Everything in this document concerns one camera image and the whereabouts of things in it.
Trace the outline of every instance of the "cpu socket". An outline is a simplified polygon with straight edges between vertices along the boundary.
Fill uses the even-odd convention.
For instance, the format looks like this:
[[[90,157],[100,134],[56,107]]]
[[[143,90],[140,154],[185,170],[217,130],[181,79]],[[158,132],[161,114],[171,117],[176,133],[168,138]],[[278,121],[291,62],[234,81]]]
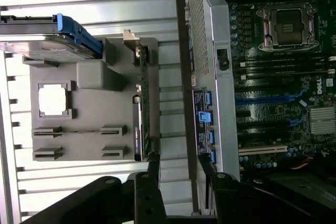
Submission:
[[[309,3],[273,5],[257,10],[264,19],[262,51],[308,50],[319,45],[314,35],[314,13]]]

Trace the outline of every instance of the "green circuit board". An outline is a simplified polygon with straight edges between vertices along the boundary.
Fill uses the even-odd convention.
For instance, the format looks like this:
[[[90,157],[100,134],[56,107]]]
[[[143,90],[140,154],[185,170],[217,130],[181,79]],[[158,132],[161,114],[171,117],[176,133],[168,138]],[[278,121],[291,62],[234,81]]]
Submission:
[[[239,147],[288,146],[240,157],[244,169],[336,152],[335,20],[336,0],[230,5]]]

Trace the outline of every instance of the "white pcie slot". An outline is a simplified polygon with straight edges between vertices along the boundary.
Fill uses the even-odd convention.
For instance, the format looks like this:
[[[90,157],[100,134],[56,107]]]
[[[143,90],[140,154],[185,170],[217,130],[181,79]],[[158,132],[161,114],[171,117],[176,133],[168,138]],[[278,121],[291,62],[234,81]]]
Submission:
[[[238,152],[240,156],[287,152],[287,145],[279,144],[279,145],[242,147],[242,148],[239,148]]]

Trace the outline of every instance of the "screw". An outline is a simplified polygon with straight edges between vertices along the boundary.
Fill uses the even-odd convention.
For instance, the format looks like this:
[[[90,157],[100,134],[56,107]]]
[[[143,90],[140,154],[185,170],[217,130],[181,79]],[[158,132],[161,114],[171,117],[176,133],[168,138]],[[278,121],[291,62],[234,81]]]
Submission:
[[[261,179],[258,179],[258,178],[254,179],[253,182],[256,183],[256,184],[262,184],[263,183],[263,181]]]
[[[225,178],[225,174],[224,173],[218,173],[217,178]]]
[[[109,179],[105,181],[106,184],[113,184],[114,183],[114,179]]]

